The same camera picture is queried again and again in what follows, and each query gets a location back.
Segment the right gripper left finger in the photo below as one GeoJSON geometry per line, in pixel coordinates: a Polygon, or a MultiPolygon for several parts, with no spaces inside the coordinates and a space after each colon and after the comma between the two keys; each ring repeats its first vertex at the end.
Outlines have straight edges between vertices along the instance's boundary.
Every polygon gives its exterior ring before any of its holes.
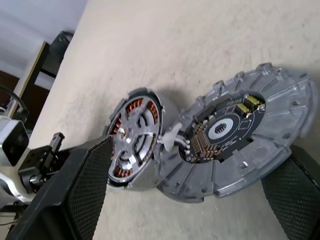
{"type": "Polygon", "coordinates": [[[35,195],[8,240],[91,240],[108,182],[113,138],[76,147],[63,167],[35,195]]]}

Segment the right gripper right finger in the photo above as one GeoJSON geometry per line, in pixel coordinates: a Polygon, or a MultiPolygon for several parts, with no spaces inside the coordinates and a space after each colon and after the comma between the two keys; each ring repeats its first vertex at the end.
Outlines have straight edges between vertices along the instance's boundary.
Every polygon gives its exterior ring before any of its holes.
{"type": "Polygon", "coordinates": [[[290,157],[261,180],[265,197],[290,240],[320,238],[320,164],[292,145],[290,157]]]}

